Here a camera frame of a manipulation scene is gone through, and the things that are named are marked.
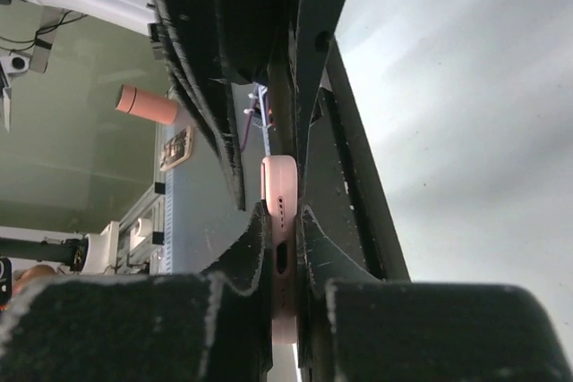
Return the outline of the pink silicone phone case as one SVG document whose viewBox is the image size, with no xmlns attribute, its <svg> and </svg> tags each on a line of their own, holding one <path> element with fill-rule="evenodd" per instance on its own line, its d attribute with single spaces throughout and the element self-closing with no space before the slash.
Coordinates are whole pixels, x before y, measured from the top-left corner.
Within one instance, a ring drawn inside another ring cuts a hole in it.
<svg viewBox="0 0 573 382">
<path fill-rule="evenodd" d="M 263 158 L 261 198 L 271 218 L 272 342 L 294 344 L 297 338 L 295 217 L 298 175 L 292 157 Z"/>
</svg>

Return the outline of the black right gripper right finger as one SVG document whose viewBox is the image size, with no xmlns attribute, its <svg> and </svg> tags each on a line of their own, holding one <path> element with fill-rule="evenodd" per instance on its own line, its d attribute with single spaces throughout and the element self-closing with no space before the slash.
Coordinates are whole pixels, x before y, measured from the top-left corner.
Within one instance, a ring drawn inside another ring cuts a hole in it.
<svg viewBox="0 0 573 382">
<path fill-rule="evenodd" d="M 541 303 L 507 284 L 382 281 L 305 208 L 297 222 L 306 381 L 569 381 Z"/>
</svg>

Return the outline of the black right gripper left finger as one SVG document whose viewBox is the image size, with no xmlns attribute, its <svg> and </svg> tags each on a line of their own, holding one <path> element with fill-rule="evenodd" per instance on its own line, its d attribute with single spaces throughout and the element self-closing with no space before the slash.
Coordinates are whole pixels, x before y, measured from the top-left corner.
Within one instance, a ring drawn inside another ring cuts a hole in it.
<svg viewBox="0 0 573 382">
<path fill-rule="evenodd" d="M 49 276 L 1 318 L 4 381 L 263 381 L 272 366 L 271 222 L 198 274 Z"/>
</svg>

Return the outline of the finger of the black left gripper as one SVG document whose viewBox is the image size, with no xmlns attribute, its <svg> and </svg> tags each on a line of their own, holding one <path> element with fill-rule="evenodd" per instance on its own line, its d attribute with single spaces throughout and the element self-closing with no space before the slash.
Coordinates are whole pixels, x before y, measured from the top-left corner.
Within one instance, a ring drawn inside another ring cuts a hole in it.
<svg viewBox="0 0 573 382">
<path fill-rule="evenodd" d="M 222 168 L 237 209 L 244 170 L 233 85 L 266 75 L 286 0 L 153 0 L 176 95 Z"/>
<path fill-rule="evenodd" d="M 308 135 L 322 71 L 346 0 L 292 0 L 290 73 L 294 84 L 292 136 L 296 160 L 307 157 Z"/>
</svg>

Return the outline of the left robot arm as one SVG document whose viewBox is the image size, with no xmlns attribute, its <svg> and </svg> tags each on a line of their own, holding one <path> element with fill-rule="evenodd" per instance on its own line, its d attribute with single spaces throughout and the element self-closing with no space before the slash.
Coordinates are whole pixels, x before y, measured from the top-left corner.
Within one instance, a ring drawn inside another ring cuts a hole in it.
<svg viewBox="0 0 573 382">
<path fill-rule="evenodd" d="M 265 167 L 264 198 L 269 206 L 298 204 L 321 76 L 346 0 L 24 1 L 157 40 L 175 91 L 216 154 L 239 209 L 245 187 L 232 85 L 266 86 L 278 155 Z"/>
</svg>

